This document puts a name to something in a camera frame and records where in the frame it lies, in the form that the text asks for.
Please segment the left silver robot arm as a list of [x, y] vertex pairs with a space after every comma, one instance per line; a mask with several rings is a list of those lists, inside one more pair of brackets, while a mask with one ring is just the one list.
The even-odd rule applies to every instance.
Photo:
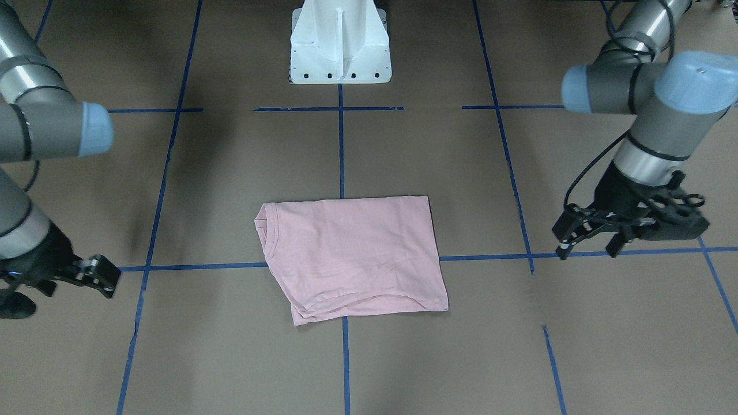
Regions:
[[617, 257], [630, 242], [692, 240], [709, 228], [705, 200], [682, 189], [684, 163], [736, 104], [736, 57], [675, 52], [675, 26], [691, 1], [638, 1], [609, 31], [595, 61], [565, 73], [564, 107], [583, 114], [634, 115], [609, 145], [614, 158], [590, 205], [564, 200], [552, 228], [556, 254], [601, 233]]

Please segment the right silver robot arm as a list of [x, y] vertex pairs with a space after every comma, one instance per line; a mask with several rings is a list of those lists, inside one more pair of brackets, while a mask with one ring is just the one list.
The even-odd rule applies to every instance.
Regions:
[[[1, 6], [2, 162], [89, 157], [108, 152], [114, 127], [100, 104], [77, 100], [39, 49], [15, 8]], [[7, 173], [1, 175], [2, 318], [34, 315], [19, 287], [52, 297], [59, 282], [113, 297], [121, 270], [103, 255], [87, 260]]]

